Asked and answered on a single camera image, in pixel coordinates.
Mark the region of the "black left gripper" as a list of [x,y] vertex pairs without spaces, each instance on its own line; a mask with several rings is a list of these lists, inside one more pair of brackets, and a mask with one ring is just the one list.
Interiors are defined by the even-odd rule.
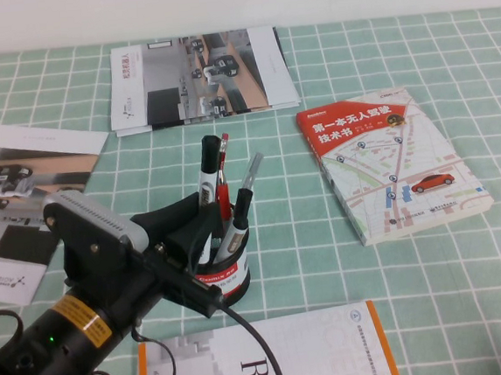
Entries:
[[[148,234],[151,246],[166,238],[168,256],[183,267],[195,268],[205,243],[221,221],[216,202],[200,210],[198,204],[198,193],[194,192],[159,210],[133,215],[130,220]],[[137,325],[161,299],[207,318],[218,309],[223,300],[218,287],[204,284],[154,251],[140,253],[131,245],[126,245],[124,250],[127,274],[132,275],[127,281],[130,323]]]

